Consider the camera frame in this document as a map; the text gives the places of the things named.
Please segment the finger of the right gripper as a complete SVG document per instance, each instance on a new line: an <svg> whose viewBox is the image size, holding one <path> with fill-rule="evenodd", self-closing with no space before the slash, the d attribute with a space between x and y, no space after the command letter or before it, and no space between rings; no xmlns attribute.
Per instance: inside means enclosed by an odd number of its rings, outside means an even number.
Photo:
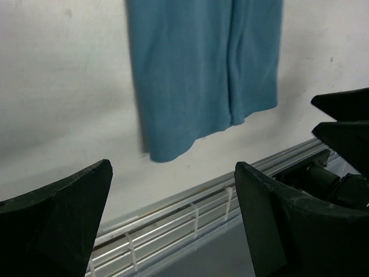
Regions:
<svg viewBox="0 0 369 277"><path fill-rule="evenodd" d="M368 174L368 122L321 122L313 135L336 151L360 174Z"/></svg>
<svg viewBox="0 0 369 277"><path fill-rule="evenodd" d="M368 121L368 88L316 95L311 104L336 121Z"/></svg>

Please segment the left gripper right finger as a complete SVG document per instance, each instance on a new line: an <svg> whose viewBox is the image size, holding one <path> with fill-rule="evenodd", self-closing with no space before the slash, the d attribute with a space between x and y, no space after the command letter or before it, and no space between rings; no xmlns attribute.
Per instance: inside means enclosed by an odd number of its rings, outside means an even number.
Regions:
<svg viewBox="0 0 369 277"><path fill-rule="evenodd" d="M368 213L239 162L235 185L256 276L367 276Z"/></svg>

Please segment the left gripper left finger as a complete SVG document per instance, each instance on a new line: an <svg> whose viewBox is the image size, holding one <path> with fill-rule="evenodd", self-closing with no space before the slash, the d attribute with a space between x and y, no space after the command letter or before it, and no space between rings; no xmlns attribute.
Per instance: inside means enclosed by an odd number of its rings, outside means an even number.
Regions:
<svg viewBox="0 0 369 277"><path fill-rule="evenodd" d="M1 276L84 276L111 181L103 159L1 201Z"/></svg>

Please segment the teal tank top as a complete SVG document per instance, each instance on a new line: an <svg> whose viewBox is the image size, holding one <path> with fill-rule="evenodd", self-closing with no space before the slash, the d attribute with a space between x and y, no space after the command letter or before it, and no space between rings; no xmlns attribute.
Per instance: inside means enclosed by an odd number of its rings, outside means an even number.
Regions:
<svg viewBox="0 0 369 277"><path fill-rule="evenodd" d="M277 106L283 1L127 1L145 150L164 163Z"/></svg>

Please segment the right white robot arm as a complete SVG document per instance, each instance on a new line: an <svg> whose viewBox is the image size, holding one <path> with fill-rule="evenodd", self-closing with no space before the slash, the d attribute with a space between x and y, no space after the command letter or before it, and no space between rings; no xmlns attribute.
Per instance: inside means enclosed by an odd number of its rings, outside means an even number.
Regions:
<svg viewBox="0 0 369 277"><path fill-rule="evenodd" d="M368 88L316 95L311 104L331 116L313 135L356 171L341 177L327 170L327 152L316 154L276 175L276 180L318 199L368 211Z"/></svg>

